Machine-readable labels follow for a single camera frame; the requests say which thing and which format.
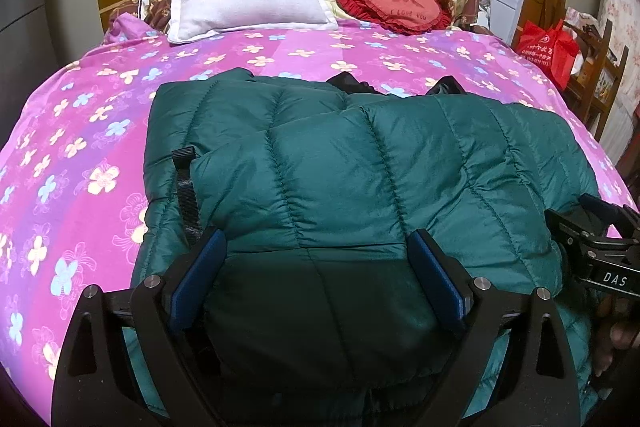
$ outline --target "green puffer jacket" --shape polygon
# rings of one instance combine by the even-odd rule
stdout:
[[[563,282],[543,211],[598,191],[557,115],[471,94],[346,95],[242,69],[164,84],[148,126],[149,232],[133,285],[187,250],[171,151],[190,144],[201,224],[228,240],[205,319],[231,425],[411,418],[456,342],[406,259],[405,238],[419,228],[473,277],[558,296],[583,416],[593,406],[588,298]],[[507,340],[468,413],[485,406]],[[143,394],[162,410],[133,337],[129,348]]]

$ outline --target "metal screw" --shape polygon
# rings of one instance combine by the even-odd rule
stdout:
[[[491,281],[486,277],[476,277],[474,279],[474,286],[479,290],[488,290],[491,288]]]
[[[97,293],[98,293],[98,286],[96,286],[95,284],[90,284],[84,289],[84,291],[82,292],[82,295],[90,299]]]
[[[536,295],[538,295],[538,297],[540,297],[543,301],[548,301],[551,298],[551,292],[543,287],[540,287],[536,290]]]
[[[155,288],[159,285],[161,279],[159,275],[150,275],[145,279],[145,286],[147,288]]]

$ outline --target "pink floral bedsheet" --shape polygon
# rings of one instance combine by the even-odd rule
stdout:
[[[50,418],[52,381],[82,289],[129,286],[146,231],[146,127],[164,82],[234,67],[324,81],[350,71],[381,92],[423,94],[452,74],[469,92],[554,111],[571,126],[614,203],[633,204],[613,165],[540,70],[498,39],[438,31],[397,36],[370,23],[335,32],[245,31],[170,46],[128,14],[105,44],[34,92],[0,152],[0,360]]]

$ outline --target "black webbing loop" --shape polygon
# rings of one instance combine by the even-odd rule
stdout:
[[[189,246],[195,245],[202,235],[202,227],[198,217],[198,202],[191,181],[191,162],[196,158],[193,145],[177,149],[171,153],[177,173],[178,206],[182,214],[184,233]]]

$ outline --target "red shopping bag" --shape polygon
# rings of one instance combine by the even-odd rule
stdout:
[[[569,75],[580,47],[571,35],[562,31],[561,20],[555,28],[543,30],[533,22],[524,25],[516,53],[539,67],[562,91],[569,83]]]

